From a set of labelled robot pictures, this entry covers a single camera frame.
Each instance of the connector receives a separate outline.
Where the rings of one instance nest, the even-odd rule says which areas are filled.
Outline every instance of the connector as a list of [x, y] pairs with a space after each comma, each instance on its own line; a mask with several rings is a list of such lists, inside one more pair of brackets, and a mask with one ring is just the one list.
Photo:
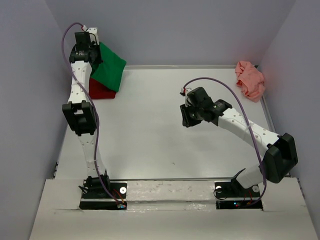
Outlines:
[[86, 27], [86, 25], [83, 25], [83, 26], [81, 27], [81, 29], [82, 29], [84, 32], [86, 32], [86, 31], [88, 30], [88, 28]]

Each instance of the red cloth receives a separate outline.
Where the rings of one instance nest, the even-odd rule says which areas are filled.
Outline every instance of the red cloth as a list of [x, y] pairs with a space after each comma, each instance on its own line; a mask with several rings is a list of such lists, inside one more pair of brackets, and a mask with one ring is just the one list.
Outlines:
[[110, 90], [100, 82], [90, 78], [89, 81], [89, 96], [92, 99], [114, 99], [116, 92]]

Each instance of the screw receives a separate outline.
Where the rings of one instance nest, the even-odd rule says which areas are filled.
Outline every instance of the screw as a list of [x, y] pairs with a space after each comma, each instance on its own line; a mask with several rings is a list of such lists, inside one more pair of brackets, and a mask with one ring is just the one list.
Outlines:
[[120, 188], [120, 193], [125, 194], [127, 192], [127, 189], [123, 186]]
[[252, 191], [254, 191], [255, 193], [258, 193], [259, 192], [259, 187], [258, 186], [253, 186], [252, 187]]

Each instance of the black joint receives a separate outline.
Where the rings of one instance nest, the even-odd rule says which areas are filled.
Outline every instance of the black joint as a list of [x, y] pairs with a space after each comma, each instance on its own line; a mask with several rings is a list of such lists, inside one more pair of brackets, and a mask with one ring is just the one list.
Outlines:
[[294, 138], [288, 133], [279, 136], [274, 144], [268, 145], [262, 163], [266, 179], [275, 184], [279, 183], [298, 163]]
[[78, 136], [95, 133], [96, 116], [90, 102], [68, 103], [62, 105], [62, 112], [72, 131]]
[[76, 61], [84, 61], [91, 65], [102, 63], [101, 52], [99, 45], [91, 42], [90, 33], [87, 31], [75, 32], [76, 44], [72, 48], [69, 56], [70, 63]]
[[187, 128], [203, 120], [218, 126], [219, 117], [223, 116], [225, 110], [232, 108], [231, 104], [221, 99], [213, 102], [203, 87], [188, 92], [187, 97], [190, 106], [180, 106], [182, 125]]

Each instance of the wire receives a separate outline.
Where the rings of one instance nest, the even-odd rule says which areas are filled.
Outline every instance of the wire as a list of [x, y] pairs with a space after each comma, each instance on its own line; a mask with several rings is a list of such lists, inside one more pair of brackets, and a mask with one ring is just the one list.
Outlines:
[[112, 195], [113, 195], [113, 197], [114, 197], [115, 203], [116, 203], [117, 205], [119, 205], [119, 202], [118, 202], [118, 200], [117, 200], [117, 197], [116, 197], [115, 193], [113, 193]]
[[244, 194], [243, 200], [240, 202], [239, 206], [246, 200], [247, 194]]
[[216, 198], [216, 199], [218, 199], [218, 200], [220, 200], [220, 201], [223, 201], [223, 200], [226, 200], [227, 199], [227, 197], [225, 197], [225, 198], [219, 198], [219, 197], [217, 197], [217, 195], [215, 194], [216, 193], [216, 191], [217, 191], [217, 189], [215, 189], [215, 190], [213, 190], [213, 195], [214, 195], [214, 197]]
[[246, 206], [243, 206], [243, 207], [246, 208], [246, 207], [252, 206], [252, 205], [258, 203], [258, 202], [262, 199], [263, 195], [265, 194], [265, 192], [266, 192], [266, 190], [267, 190], [267, 179], [266, 179], [266, 171], [265, 171], [265, 168], [264, 168], [264, 166], [263, 166], [263, 164], [262, 164], [262, 160], [261, 160], [261, 157], [260, 157], [260, 153], [259, 153], [259, 149], [258, 149], [258, 144], [257, 144], [256, 138], [255, 138], [254, 132], [253, 132], [251, 126], [250, 126], [250, 122], [249, 122], [249, 119], [248, 119], [247, 114], [246, 114], [246, 112], [245, 112], [244, 106], [241, 104], [240, 99], [238, 98], [238, 96], [236, 95], [236, 93], [235, 93], [227, 84], [225, 84], [224, 82], [222, 82], [222, 81], [220, 81], [220, 80], [217, 80], [217, 79], [215, 79], [215, 78], [212, 78], [212, 77], [197, 77], [197, 78], [195, 78], [195, 79], [192, 79], [192, 80], [188, 81], [188, 82], [183, 86], [184, 91], [186, 90], [186, 86], [188, 86], [190, 83], [195, 82], [195, 81], [197, 81], [197, 80], [211, 80], [211, 81], [214, 81], [214, 82], [216, 82], [216, 83], [219, 83], [219, 84], [223, 85], [224, 87], [226, 87], [226, 88], [232, 93], [232, 95], [234, 96], [235, 100], [236, 100], [237, 103], [239, 104], [239, 107], [240, 107], [240, 109], [241, 109], [241, 111], [242, 111], [244, 120], [245, 120], [245, 122], [246, 122], [246, 124], [247, 124], [247, 126], [248, 126], [248, 128], [249, 128], [249, 132], [250, 132], [250, 135], [251, 135], [251, 138], [252, 138], [252, 141], [253, 141], [254, 150], [255, 150], [256, 156], [257, 156], [258, 161], [259, 161], [259, 167], [260, 167], [260, 169], [261, 169], [262, 178], [263, 178], [263, 185], [264, 185], [264, 189], [263, 189], [260, 197], [259, 197], [257, 200], [255, 200], [254, 202], [252, 202], [251, 204], [246, 205]]
[[95, 34], [93, 34], [92, 32], [89, 32], [89, 35], [93, 35], [94, 39], [95, 39], [95, 45], [98, 45], [98, 41], [97, 41], [97, 37]]
[[124, 204], [125, 200], [122, 198], [121, 194], [115, 189], [113, 189], [113, 191], [115, 191], [119, 195], [119, 197], [121, 198], [122, 203]]
[[250, 202], [249, 202], [249, 204], [251, 204], [252, 203], [252, 194], [251, 194], [250, 190], [249, 190], [249, 194], [250, 194]]
[[93, 111], [94, 111], [94, 115], [95, 115], [95, 119], [96, 119], [96, 141], [95, 141], [95, 146], [94, 146], [94, 155], [93, 155], [93, 160], [94, 160], [94, 167], [95, 167], [95, 170], [96, 170], [96, 173], [98, 175], [98, 178], [99, 178], [99, 181], [102, 185], [102, 188], [104, 189], [104, 191], [112, 198], [112, 199], [117, 199], [115, 196], [113, 196], [107, 189], [107, 187], [105, 186], [104, 184], [104, 181], [102, 180], [101, 176], [100, 176], [100, 173], [99, 173], [99, 169], [98, 169], [98, 164], [97, 164], [97, 150], [98, 150], [98, 141], [99, 141], [99, 127], [100, 127], [100, 120], [99, 120], [99, 115], [97, 113], [97, 109], [96, 109], [96, 106], [95, 106], [95, 103], [94, 101], [92, 100], [92, 98], [89, 96], [89, 93], [87, 92], [87, 90], [85, 89], [85, 87], [78, 81], [77, 77], [75, 76], [74, 72], [72, 71], [72, 67], [71, 67], [71, 64], [70, 62], [67, 60], [67, 57], [66, 57], [66, 53], [65, 53], [65, 38], [66, 38], [66, 35], [68, 33], [68, 31], [75, 25], [79, 25], [81, 26], [81, 29], [82, 27], [84, 26], [83, 24], [81, 24], [80, 22], [74, 22], [72, 23], [70, 26], [68, 26], [66, 28], [66, 30], [64, 31], [63, 35], [62, 35], [62, 40], [61, 40], [61, 51], [62, 51], [62, 57], [63, 57], [63, 60], [65, 62], [65, 64], [67, 65], [73, 79], [75, 80], [75, 82], [80, 86], [80, 88], [83, 90], [84, 94], [86, 95], [86, 97], [89, 99], [91, 105], [92, 105], [92, 108], [93, 108]]

